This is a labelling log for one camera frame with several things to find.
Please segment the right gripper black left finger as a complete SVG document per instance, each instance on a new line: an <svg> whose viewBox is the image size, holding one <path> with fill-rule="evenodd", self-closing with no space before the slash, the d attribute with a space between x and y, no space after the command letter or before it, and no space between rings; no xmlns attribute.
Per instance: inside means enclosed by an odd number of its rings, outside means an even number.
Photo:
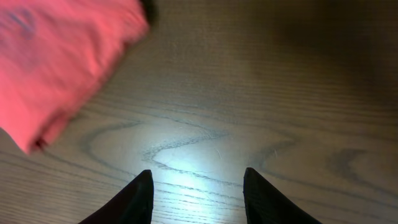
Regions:
<svg viewBox="0 0 398 224"><path fill-rule="evenodd" d="M151 224L154 182L144 170L99 210L79 224Z"/></svg>

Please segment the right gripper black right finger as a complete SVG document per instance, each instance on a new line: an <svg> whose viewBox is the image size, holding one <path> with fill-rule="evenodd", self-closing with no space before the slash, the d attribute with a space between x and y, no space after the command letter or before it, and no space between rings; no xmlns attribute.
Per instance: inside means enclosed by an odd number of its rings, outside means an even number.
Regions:
<svg viewBox="0 0 398 224"><path fill-rule="evenodd" d="M251 167L244 174L243 195L248 224L320 224Z"/></svg>

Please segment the orange printed t-shirt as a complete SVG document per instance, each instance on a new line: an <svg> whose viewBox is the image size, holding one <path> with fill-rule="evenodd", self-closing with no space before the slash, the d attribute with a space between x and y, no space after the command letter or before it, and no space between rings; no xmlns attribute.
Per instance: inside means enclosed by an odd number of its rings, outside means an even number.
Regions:
<svg viewBox="0 0 398 224"><path fill-rule="evenodd" d="M2 1L2 129L25 153L51 143L148 30L139 0Z"/></svg>

